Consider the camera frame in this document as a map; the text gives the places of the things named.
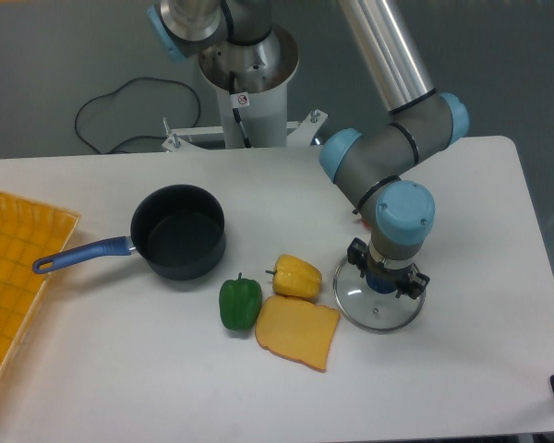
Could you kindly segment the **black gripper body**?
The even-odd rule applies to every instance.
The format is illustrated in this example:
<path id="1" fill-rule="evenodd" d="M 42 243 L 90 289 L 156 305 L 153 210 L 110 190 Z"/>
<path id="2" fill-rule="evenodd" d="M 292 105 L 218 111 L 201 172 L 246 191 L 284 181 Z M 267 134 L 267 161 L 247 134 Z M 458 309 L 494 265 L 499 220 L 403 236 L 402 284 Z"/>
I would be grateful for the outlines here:
<path id="1" fill-rule="evenodd" d="M 391 259 L 379 253 L 367 253 L 366 281 L 368 285 L 397 285 L 408 281 L 416 257 Z"/>

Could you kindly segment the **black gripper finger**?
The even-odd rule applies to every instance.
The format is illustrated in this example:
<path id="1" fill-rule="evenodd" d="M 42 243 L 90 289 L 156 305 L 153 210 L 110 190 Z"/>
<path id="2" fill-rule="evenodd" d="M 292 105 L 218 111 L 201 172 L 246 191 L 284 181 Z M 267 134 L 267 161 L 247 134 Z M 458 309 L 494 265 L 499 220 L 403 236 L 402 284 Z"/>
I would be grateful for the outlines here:
<path id="1" fill-rule="evenodd" d="M 396 298 L 408 296 L 411 299 L 417 299 L 423 295 L 428 287 L 430 278 L 420 271 L 411 270 L 400 280 L 394 282 L 396 286 Z"/>
<path id="2" fill-rule="evenodd" d="M 359 238 L 354 238 L 347 247 L 347 262 L 356 267 L 362 279 L 366 277 L 368 270 L 368 247 L 365 242 Z"/>

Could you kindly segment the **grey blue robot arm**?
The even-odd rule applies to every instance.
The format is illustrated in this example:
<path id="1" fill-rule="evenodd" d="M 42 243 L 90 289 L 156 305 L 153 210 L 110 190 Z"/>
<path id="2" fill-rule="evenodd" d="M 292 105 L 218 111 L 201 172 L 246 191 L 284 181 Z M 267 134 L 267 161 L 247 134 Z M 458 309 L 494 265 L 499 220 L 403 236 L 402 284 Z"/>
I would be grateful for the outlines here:
<path id="1" fill-rule="evenodd" d="M 462 138 L 468 112 L 456 96 L 436 91 L 393 2 L 340 7 L 391 120 L 373 138 L 337 132 L 319 162 L 371 231 L 368 242 L 350 244 L 348 262 L 374 291 L 415 299 L 429 282 L 416 254 L 432 228 L 434 202 L 403 174 Z M 227 148 L 285 144 L 286 85 L 298 51 L 273 22 L 269 2 L 160 1 L 148 17 L 173 60 L 198 58 L 217 92 Z"/>

